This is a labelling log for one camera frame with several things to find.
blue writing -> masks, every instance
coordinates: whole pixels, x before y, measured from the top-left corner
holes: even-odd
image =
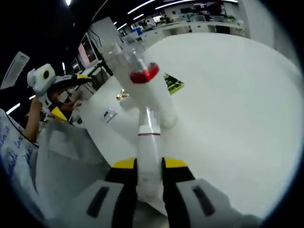
[[[16,166],[16,162],[17,162],[17,157],[18,155],[16,153],[9,152],[9,168],[8,168],[8,173],[9,173],[9,178],[11,179],[13,174],[14,174],[14,168]]]
[[[22,157],[25,158],[27,160],[27,164],[29,166],[29,168],[31,169],[31,165],[30,165],[30,158],[32,156],[33,153],[33,149],[31,149],[30,147],[27,147],[27,153],[25,155],[23,155]]]
[[[22,137],[18,137],[18,140],[16,142],[14,142],[15,146],[17,146],[17,148],[20,148],[21,142],[23,141]]]
[[[4,135],[2,135],[2,138],[0,138],[0,149],[1,149],[2,146],[4,145],[4,142],[5,142],[5,140],[6,140],[6,137],[7,137],[7,135],[4,134]]]

white table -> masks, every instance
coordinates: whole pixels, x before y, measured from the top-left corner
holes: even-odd
[[[179,120],[162,131],[166,156],[183,159],[242,213],[265,217],[288,187],[301,155],[304,99],[299,70],[275,50],[225,34],[167,37],[147,60],[185,83],[172,95]],[[124,112],[112,77],[81,117],[101,154],[113,165],[136,153],[138,111]],[[106,108],[118,114],[105,126]]]

wall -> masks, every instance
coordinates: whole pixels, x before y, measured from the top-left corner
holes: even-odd
[[[290,59],[298,67],[299,61],[289,35],[259,0],[239,0],[246,37],[265,44]]]
[[[90,29],[96,33],[96,35],[100,38],[100,42],[102,46],[108,46],[113,44],[114,42],[121,43],[119,39],[119,32],[117,31],[116,26],[113,24],[112,20],[107,17],[105,19],[99,20],[91,25]],[[97,37],[88,31],[89,34],[92,35],[97,40]],[[97,47],[100,49],[100,44],[97,40]]]

red bottle cap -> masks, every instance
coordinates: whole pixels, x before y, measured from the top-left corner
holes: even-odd
[[[147,69],[141,72],[132,72],[130,79],[135,84],[144,84],[150,82],[159,72],[160,68],[156,63],[150,63]]]

black ceiling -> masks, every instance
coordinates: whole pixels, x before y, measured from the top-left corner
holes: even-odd
[[[1,20],[4,39],[1,45],[0,81],[18,51],[28,55],[30,61],[14,87],[0,90],[0,108],[7,111],[21,103],[12,115],[23,115],[28,109],[28,97],[33,94],[27,89],[26,83],[29,70],[50,63],[57,74],[63,74],[61,63],[71,62],[76,56],[83,35],[93,22],[110,17],[113,22],[117,21],[117,26],[133,24],[134,17],[142,13],[152,15],[157,12],[155,7],[165,4],[163,0],[156,0],[127,14],[146,1],[72,0],[70,6],[66,5],[65,0],[6,1]]]

